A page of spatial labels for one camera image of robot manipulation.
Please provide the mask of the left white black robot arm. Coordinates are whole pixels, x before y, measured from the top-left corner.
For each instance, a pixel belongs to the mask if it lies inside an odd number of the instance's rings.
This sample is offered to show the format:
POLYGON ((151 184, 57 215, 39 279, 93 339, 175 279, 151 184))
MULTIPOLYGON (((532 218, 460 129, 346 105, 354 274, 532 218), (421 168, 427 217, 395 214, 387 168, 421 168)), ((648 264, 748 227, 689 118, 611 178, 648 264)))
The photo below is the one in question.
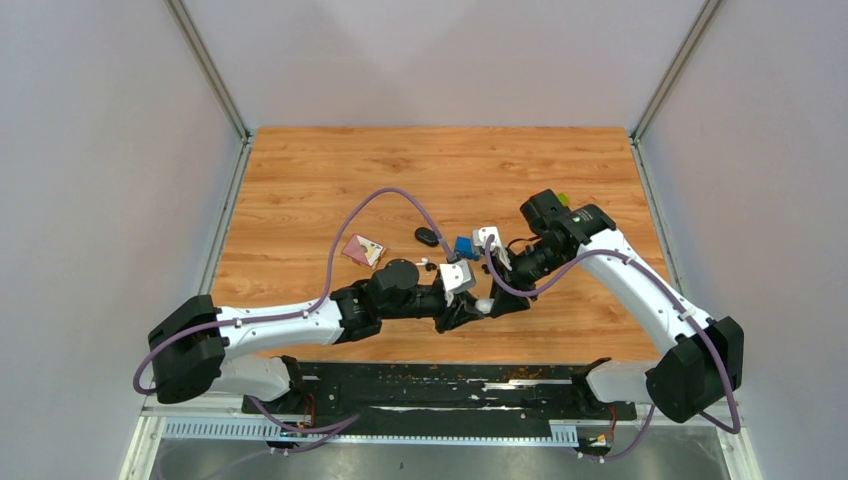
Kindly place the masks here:
POLYGON ((210 295, 195 295, 150 331, 144 364, 155 386, 144 392, 162 404, 208 392, 246 395, 293 413, 307 390, 293 361, 264 360, 259 352, 360 341, 378 334, 385 320, 431 318, 443 333, 491 312, 492 300, 469 292, 474 283, 466 261, 439 265, 433 283, 423 285, 414 263, 395 259, 368 279, 298 304, 217 307, 210 295))

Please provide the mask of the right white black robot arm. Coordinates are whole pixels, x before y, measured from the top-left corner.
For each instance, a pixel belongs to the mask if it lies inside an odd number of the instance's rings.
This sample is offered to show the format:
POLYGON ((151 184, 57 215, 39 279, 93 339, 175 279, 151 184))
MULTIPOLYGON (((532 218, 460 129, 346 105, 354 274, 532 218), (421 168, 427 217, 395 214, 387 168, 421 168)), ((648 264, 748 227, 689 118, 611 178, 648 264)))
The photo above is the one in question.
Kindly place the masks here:
POLYGON ((472 234, 493 277, 490 315, 528 309, 569 270, 580 267, 597 279, 637 320, 660 359, 600 359, 571 390, 571 403, 596 417, 613 402, 655 406, 685 423, 708 407, 731 401, 741 385, 744 332, 730 316, 717 319, 673 289, 598 206, 570 209, 551 190, 525 201, 520 211, 536 240, 515 253, 494 227, 472 234))

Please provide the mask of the white earbud charging case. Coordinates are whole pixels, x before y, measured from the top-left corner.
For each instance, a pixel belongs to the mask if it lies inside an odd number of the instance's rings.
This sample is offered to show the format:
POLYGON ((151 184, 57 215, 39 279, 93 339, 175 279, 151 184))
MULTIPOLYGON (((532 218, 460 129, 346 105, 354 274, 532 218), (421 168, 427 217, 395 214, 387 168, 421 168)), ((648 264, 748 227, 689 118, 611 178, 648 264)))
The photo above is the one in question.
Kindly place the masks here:
POLYGON ((478 299, 475 301, 474 307, 483 315, 489 315, 494 305, 493 299, 478 299))

